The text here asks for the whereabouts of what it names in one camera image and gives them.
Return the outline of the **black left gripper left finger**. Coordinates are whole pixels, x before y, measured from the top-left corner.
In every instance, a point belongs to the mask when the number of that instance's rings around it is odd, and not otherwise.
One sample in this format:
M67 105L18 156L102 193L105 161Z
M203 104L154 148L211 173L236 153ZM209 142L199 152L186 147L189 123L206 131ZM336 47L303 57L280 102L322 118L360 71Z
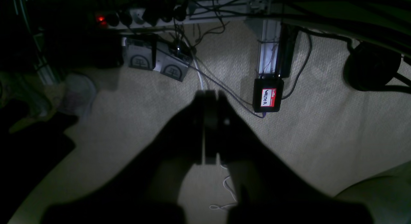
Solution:
M177 204L184 177L201 161L205 92L175 114L128 165L96 191L56 204L43 224L184 224Z

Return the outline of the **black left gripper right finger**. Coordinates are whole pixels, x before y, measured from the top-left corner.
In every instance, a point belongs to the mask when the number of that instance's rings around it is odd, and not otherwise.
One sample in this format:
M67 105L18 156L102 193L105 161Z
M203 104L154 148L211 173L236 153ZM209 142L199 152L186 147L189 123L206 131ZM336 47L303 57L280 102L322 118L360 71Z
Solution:
M237 205L228 224L373 224L369 209L325 195L268 149L235 112L216 99L216 152L230 172Z

